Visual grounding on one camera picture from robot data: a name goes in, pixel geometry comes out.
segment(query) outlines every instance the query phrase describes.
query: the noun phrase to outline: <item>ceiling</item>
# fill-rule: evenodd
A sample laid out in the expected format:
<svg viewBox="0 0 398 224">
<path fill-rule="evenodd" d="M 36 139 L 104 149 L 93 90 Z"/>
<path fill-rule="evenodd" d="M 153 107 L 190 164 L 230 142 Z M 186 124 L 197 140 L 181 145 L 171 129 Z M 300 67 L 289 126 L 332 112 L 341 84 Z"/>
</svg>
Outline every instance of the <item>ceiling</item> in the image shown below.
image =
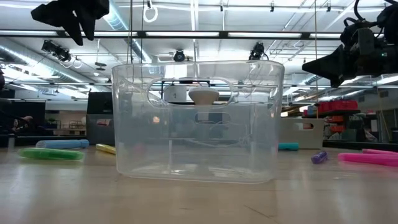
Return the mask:
<svg viewBox="0 0 398 224">
<path fill-rule="evenodd" d="M 274 12 L 270 12 L 270 6 L 274 2 Z M 315 27 L 314 0 L 223 0 L 225 9 L 220 11 L 220 0 L 198 0 L 198 16 L 195 19 L 195 30 L 220 31 L 298 31 L 298 32 L 342 32 L 344 29 L 343 19 L 355 17 L 352 7 L 352 0 L 318 0 L 317 1 L 317 28 Z M 48 1 L 0 1 L 2 19 L 0 29 L 3 30 L 57 30 L 60 28 L 51 27 L 34 21 L 30 16 L 32 8 L 39 4 L 46 4 Z M 331 11 L 326 12 L 328 3 Z M 132 27 L 133 30 L 192 30 L 190 1 L 188 0 L 152 0 L 152 5 L 157 7 L 158 16 L 154 22 L 146 22 L 142 19 L 143 7 L 146 1 L 133 0 Z M 361 0 L 359 11 L 368 21 L 375 21 L 377 15 L 385 7 L 383 0 Z M 130 1 L 115 1 L 115 9 L 124 23 L 129 21 Z M 154 16 L 154 10 L 147 11 L 147 18 Z M 96 22 L 96 30 L 112 30 L 112 27 L 104 18 Z M 76 74 L 86 78 L 85 82 L 105 83 L 111 78 L 111 69 L 114 66 L 126 64 L 127 43 L 124 39 L 95 39 L 94 41 L 84 40 L 84 46 L 78 46 L 71 39 L 46 38 L 52 40 L 62 47 L 70 49 L 70 53 L 82 62 L 80 68 L 71 66 L 63 68 L 55 57 L 46 55 L 41 50 L 44 38 L 33 37 L 8 37 L 7 41 L 17 44 L 21 48 L 14 49 L 20 54 L 31 57 L 32 54 L 49 59 L 53 63 L 53 69 L 67 69 L 70 76 Z M 311 61 L 315 57 L 323 57 L 332 53 L 341 43 L 339 41 L 319 40 L 317 44 L 312 40 L 243 40 L 243 39 L 197 39 L 196 50 L 198 51 L 197 61 L 215 60 L 247 60 L 250 50 L 256 42 L 263 42 L 267 49 L 270 60 L 284 64 L 284 84 L 302 84 L 313 77 L 301 70 L 304 60 Z M 178 49 L 190 58 L 194 58 L 195 45 L 191 39 L 137 39 L 137 43 L 148 55 L 156 56 L 161 62 L 172 62 L 172 56 Z M 139 63 L 137 54 L 133 55 L 133 63 Z M 107 64 L 105 71 L 97 71 L 95 62 Z M 350 85 L 371 85 L 381 78 L 370 79 L 368 77 L 357 79 Z M 329 81 L 321 78 L 319 85 L 329 85 Z M 109 88 L 98 88 L 98 91 L 109 91 Z M 302 95 L 310 95 L 312 89 L 285 88 L 286 93 L 294 98 Z M 318 97 L 330 95 L 332 89 L 321 89 Z M 341 94 L 347 94 L 355 89 L 344 89 Z"/>
</svg>

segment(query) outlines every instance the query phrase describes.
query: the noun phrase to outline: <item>clear plastic bin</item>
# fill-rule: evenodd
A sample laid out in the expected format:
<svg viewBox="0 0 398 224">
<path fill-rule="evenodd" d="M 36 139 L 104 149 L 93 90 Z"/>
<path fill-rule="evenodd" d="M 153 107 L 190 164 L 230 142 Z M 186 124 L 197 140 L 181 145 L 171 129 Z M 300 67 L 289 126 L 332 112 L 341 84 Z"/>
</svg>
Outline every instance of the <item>clear plastic bin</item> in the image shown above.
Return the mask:
<svg viewBox="0 0 398 224">
<path fill-rule="evenodd" d="M 284 66 L 265 60 L 113 68 L 118 171 L 131 177 L 259 183 L 274 176 Z M 212 88 L 195 105 L 188 93 Z"/>
</svg>

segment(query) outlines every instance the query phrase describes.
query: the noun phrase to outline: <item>green foam tube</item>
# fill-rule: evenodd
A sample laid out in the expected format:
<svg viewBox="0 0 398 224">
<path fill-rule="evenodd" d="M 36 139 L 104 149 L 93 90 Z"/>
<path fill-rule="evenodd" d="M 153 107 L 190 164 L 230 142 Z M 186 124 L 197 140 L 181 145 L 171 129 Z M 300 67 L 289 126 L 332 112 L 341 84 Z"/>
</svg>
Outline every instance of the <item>green foam tube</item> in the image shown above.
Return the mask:
<svg viewBox="0 0 398 224">
<path fill-rule="evenodd" d="M 30 159 L 53 159 L 53 160 L 80 160 L 84 153 L 79 151 L 68 151 L 61 149 L 25 148 L 18 150 L 18 155 Z"/>
<path fill-rule="evenodd" d="M 279 143 L 278 150 L 298 151 L 299 144 L 297 142 Z"/>
</svg>

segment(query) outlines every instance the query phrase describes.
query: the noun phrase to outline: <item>yellow foam tube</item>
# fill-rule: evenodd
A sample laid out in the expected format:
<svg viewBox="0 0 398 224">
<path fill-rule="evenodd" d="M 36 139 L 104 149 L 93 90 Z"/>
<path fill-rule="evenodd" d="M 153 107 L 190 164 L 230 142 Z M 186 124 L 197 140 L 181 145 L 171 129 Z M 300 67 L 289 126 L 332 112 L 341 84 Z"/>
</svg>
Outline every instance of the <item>yellow foam tube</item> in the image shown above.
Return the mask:
<svg viewBox="0 0 398 224">
<path fill-rule="evenodd" d="M 100 150 L 100 151 L 103 151 L 103 152 L 116 154 L 116 149 L 114 147 L 112 147 L 112 146 L 109 146 L 109 145 L 96 144 L 95 148 Z"/>
</svg>

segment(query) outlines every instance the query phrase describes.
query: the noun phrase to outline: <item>wooden table surface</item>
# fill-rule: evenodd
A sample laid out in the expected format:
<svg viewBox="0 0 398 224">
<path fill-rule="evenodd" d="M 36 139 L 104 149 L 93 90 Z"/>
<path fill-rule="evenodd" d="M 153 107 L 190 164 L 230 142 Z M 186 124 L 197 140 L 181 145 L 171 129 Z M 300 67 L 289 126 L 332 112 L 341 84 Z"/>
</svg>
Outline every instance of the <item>wooden table surface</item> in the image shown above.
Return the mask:
<svg viewBox="0 0 398 224">
<path fill-rule="evenodd" d="M 112 154 L 81 162 L 35 161 L 0 151 L 0 223 L 397 223 L 398 169 L 341 163 L 342 150 L 313 165 L 314 151 L 281 152 L 264 184 L 134 179 Z"/>
</svg>

